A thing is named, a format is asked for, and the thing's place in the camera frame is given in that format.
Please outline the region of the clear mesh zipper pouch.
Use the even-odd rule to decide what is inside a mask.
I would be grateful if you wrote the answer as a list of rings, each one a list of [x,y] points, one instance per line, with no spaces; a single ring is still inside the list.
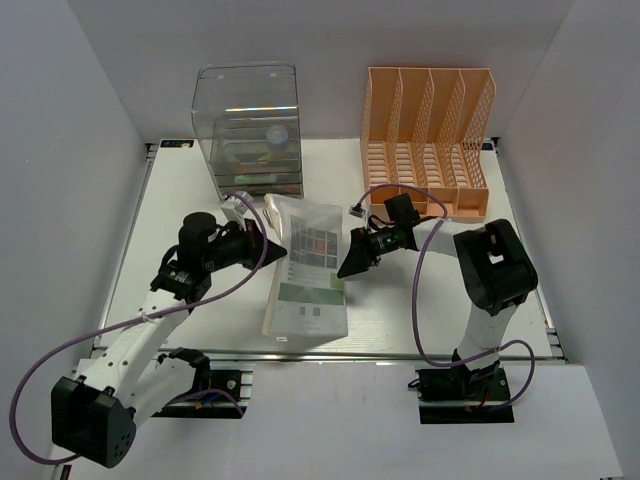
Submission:
[[[264,197],[264,215],[287,254],[276,263],[263,334],[337,339],[348,335],[341,259],[343,209],[278,194]]]

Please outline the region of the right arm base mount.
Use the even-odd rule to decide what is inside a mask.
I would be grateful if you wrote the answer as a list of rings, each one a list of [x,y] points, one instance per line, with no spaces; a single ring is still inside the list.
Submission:
[[[407,385],[417,393],[422,425],[511,424],[513,407],[498,409],[511,398],[503,368],[468,384],[457,370],[422,369]]]

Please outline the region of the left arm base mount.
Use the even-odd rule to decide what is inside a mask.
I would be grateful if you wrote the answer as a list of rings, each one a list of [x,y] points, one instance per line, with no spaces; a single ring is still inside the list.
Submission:
[[[213,362],[187,399],[165,406],[155,418],[234,419],[246,412],[251,399],[253,366],[238,362]]]

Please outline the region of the clear grey drawer organizer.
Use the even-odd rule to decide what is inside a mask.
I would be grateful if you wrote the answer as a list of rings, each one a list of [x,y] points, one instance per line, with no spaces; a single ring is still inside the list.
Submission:
[[[207,169],[219,196],[246,191],[304,196],[300,112],[295,66],[283,62],[207,65],[198,72],[191,121]],[[271,151],[266,130],[284,125],[289,144]],[[268,153],[277,161],[259,163]],[[237,185],[236,175],[273,174],[274,184]]]

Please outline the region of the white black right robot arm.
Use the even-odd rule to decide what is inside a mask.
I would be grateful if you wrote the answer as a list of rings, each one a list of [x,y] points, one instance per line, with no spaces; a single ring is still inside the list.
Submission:
[[[443,214],[422,217],[403,193],[384,201],[389,222],[384,227],[360,227],[350,232],[350,246],[339,267],[341,279],[378,265],[397,250],[418,253],[411,284],[411,322],[419,355],[430,366],[454,370],[453,390],[472,399],[484,391],[498,367],[500,352],[513,345],[503,341],[518,307],[537,288],[538,275],[512,224],[498,219],[468,229]],[[471,302],[463,338],[449,362],[436,361],[424,350],[418,326],[419,282],[428,252],[458,262],[464,290]]]

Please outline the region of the clear paper clip tub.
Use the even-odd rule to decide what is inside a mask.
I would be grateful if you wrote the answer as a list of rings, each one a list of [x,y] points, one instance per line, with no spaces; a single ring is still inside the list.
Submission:
[[[271,125],[265,134],[267,146],[271,151],[283,151],[289,144],[288,130],[284,125]]]

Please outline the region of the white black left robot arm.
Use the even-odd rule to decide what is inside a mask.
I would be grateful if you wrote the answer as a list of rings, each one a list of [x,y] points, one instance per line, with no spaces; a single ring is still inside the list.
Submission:
[[[212,378],[209,358],[199,350],[178,347],[160,354],[159,348],[203,299],[213,273],[234,265],[254,270],[286,254],[253,219],[220,225],[206,212],[187,215],[150,284],[141,309],[145,320],[123,329],[75,378],[54,385],[54,444],[113,468],[147,419],[174,399],[205,396]]]

